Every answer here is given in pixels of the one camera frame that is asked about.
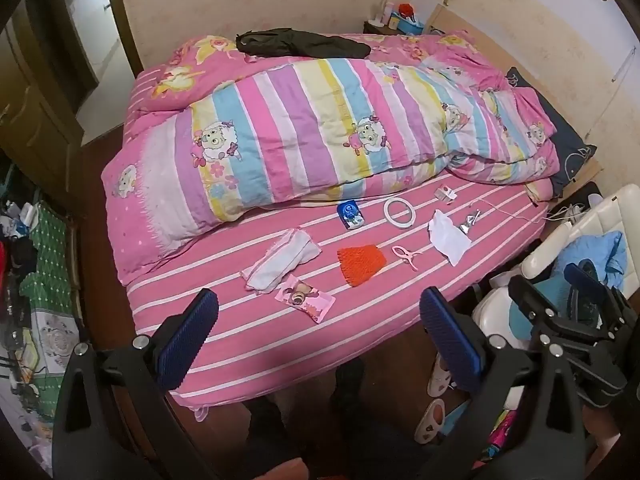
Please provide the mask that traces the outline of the white paper tissue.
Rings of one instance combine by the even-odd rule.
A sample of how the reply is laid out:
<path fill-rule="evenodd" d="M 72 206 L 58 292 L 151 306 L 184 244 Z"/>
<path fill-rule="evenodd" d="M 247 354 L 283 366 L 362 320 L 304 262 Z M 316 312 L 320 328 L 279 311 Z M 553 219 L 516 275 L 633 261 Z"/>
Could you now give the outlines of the white paper tissue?
<path fill-rule="evenodd" d="M 436 209 L 427 223 L 430 241 L 452 266 L 456 266 L 470 249 L 472 240 L 464 234 L 442 211 Z"/>

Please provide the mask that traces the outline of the small pink white carton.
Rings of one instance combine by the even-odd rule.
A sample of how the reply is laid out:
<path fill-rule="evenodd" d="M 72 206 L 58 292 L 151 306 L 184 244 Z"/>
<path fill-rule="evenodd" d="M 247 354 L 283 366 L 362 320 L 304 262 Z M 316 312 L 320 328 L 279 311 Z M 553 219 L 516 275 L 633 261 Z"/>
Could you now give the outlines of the small pink white carton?
<path fill-rule="evenodd" d="M 455 190 L 453 190 L 449 186 L 443 185 L 443 186 L 440 186 L 439 188 L 436 188 L 434 192 L 434 196 L 436 200 L 439 200 L 440 202 L 446 205 L 451 205 L 457 199 L 458 194 Z"/>

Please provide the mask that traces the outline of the orange foam fruit net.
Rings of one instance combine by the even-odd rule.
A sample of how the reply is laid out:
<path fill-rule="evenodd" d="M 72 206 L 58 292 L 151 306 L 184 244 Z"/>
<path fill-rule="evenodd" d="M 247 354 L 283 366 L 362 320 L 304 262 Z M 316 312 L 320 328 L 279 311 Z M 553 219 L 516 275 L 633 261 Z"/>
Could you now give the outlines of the orange foam fruit net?
<path fill-rule="evenodd" d="M 337 259 L 346 283 L 352 287 L 369 281 L 386 266 L 384 254 L 375 245 L 341 248 Z"/>

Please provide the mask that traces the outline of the blue candy wrapper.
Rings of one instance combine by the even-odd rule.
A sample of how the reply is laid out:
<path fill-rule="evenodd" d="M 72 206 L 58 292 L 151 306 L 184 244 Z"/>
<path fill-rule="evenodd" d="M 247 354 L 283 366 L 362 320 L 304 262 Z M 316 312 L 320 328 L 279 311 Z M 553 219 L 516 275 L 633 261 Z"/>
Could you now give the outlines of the blue candy wrapper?
<path fill-rule="evenodd" d="M 338 218 L 340 218 L 346 230 L 359 229 L 366 223 L 363 214 L 354 200 L 345 200 L 336 207 Z"/>

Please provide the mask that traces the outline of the pink snack wrapper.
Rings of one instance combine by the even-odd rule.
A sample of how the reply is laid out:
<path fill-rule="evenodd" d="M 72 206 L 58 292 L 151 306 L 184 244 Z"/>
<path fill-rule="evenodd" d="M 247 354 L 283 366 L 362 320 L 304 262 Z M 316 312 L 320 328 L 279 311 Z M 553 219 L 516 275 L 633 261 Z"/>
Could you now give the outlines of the pink snack wrapper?
<path fill-rule="evenodd" d="M 308 315 L 320 324 L 334 305 L 335 298 L 327 292 L 290 275 L 279 288 L 276 300 Z"/>

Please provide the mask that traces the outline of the white pink-edged gauze cloth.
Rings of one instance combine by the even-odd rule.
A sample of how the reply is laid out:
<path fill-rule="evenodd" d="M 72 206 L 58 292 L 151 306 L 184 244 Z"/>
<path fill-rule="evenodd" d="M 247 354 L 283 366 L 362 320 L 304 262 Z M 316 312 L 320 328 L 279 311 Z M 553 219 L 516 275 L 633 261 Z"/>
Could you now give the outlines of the white pink-edged gauze cloth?
<path fill-rule="evenodd" d="M 289 273 L 320 254 L 321 248 L 306 231 L 289 229 L 262 258 L 241 272 L 245 289 L 259 295 L 270 294 Z"/>

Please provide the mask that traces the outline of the blue jacket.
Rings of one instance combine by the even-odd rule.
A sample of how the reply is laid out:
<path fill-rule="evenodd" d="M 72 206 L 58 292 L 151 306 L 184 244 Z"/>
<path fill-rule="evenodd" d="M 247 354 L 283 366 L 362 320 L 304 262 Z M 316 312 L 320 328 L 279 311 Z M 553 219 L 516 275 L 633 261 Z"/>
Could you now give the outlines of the blue jacket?
<path fill-rule="evenodd" d="M 596 305 L 564 278 L 569 264 L 576 264 L 607 288 L 623 290 L 628 258 L 626 240 L 620 231 L 603 235 L 582 235 L 565 246 L 554 260 L 551 271 L 543 281 L 534 283 L 534 289 L 545 296 L 562 318 L 593 328 L 602 324 Z"/>

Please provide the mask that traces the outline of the white leather office chair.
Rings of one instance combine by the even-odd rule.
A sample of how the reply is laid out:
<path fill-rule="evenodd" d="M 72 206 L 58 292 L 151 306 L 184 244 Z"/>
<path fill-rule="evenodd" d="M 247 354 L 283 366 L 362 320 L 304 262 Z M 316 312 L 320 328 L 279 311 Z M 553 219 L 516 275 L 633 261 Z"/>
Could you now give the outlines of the white leather office chair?
<path fill-rule="evenodd" d="M 515 348 L 525 349 L 533 323 L 511 300 L 506 284 L 521 275 L 529 281 L 545 270 L 551 278 L 541 291 L 552 302 L 568 297 L 563 271 L 570 263 L 590 260 L 598 279 L 614 286 L 626 298 L 639 290 L 639 187 L 627 184 L 589 209 L 575 224 L 558 226 L 514 270 L 494 279 L 492 291 L 474 309 L 472 319 L 487 336 L 499 334 Z"/>

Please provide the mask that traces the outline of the white pink slipper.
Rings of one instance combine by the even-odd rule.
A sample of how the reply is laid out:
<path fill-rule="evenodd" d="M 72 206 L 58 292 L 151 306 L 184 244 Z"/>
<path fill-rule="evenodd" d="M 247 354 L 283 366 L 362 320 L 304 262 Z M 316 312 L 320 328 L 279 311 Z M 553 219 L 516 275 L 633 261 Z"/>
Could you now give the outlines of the white pink slipper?
<path fill-rule="evenodd" d="M 442 396 L 451 384 L 451 372 L 440 353 L 436 354 L 430 379 L 427 383 L 427 394 L 433 398 Z"/>

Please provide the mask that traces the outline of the green dotted cloth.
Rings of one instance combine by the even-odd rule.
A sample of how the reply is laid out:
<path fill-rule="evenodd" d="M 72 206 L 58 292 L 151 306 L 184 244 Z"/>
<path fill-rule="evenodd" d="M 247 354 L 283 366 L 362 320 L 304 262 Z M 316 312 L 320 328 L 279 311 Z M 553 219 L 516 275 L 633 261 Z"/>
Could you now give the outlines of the green dotted cloth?
<path fill-rule="evenodd" d="M 20 285 L 20 293 L 28 299 L 30 331 L 38 353 L 38 362 L 29 367 L 37 390 L 37 412 L 47 420 L 55 418 L 66 367 L 79 342 L 66 264 L 66 234 L 66 223 L 46 205 L 38 205 L 36 225 L 29 231 L 36 266 Z"/>

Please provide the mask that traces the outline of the pink striped bed mattress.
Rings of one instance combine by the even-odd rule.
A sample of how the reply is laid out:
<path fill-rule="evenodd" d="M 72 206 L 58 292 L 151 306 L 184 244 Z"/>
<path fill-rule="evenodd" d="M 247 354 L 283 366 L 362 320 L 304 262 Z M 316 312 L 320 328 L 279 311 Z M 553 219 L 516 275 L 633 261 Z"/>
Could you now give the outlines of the pink striped bed mattress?
<path fill-rule="evenodd" d="M 524 186 L 484 185 L 441 174 L 359 205 L 347 229 L 335 206 L 286 208 L 246 218 L 198 240 L 127 289 L 134 326 L 154 333 L 202 289 L 219 315 L 174 392 L 191 410 L 277 391 L 359 356 L 410 327 L 425 287 L 447 297 L 501 266 L 534 240 L 547 208 Z M 319 248 L 272 292 L 247 287 L 243 271 L 290 229 Z"/>

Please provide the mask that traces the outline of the colourful striped cartoon quilt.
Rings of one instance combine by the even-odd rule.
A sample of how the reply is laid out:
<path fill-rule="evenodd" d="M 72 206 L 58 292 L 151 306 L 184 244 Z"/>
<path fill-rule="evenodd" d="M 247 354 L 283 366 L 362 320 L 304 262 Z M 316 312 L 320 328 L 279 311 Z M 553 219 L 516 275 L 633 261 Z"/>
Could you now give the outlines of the colourful striped cartoon quilt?
<path fill-rule="evenodd" d="M 366 58 L 262 58 L 206 36 L 138 77 L 102 174 L 122 284 L 257 208 L 390 194 L 444 170 L 498 185 L 559 170 L 536 92 L 466 32 L 355 41 Z"/>

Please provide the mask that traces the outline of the red plush toy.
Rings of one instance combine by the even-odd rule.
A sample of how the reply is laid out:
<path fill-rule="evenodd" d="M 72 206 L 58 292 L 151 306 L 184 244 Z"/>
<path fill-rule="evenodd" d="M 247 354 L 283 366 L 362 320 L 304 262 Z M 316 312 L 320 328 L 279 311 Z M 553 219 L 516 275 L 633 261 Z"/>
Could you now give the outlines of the red plush toy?
<path fill-rule="evenodd" d="M 399 3 L 397 12 L 404 20 L 414 21 L 416 19 L 416 11 L 410 3 Z"/>

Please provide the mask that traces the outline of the dark green garment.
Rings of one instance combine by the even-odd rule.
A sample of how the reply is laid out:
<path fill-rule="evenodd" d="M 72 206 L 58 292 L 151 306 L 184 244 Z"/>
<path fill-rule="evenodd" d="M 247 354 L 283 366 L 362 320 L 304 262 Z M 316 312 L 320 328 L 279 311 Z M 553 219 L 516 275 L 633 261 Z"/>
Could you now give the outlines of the dark green garment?
<path fill-rule="evenodd" d="M 371 47 L 359 41 L 292 28 L 244 32 L 235 43 L 239 51 L 262 58 L 366 58 L 371 53 Z"/>

